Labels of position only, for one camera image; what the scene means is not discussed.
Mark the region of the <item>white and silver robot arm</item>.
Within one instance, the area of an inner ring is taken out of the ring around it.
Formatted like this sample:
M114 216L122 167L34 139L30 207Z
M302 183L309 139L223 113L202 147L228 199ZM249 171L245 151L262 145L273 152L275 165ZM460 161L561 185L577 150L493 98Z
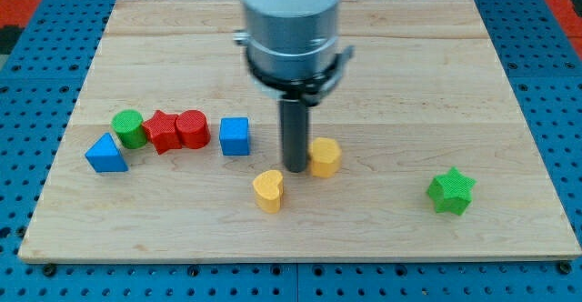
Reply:
M241 0L245 28L235 40L254 80L268 94L316 106L341 80L353 57L337 51L340 0Z

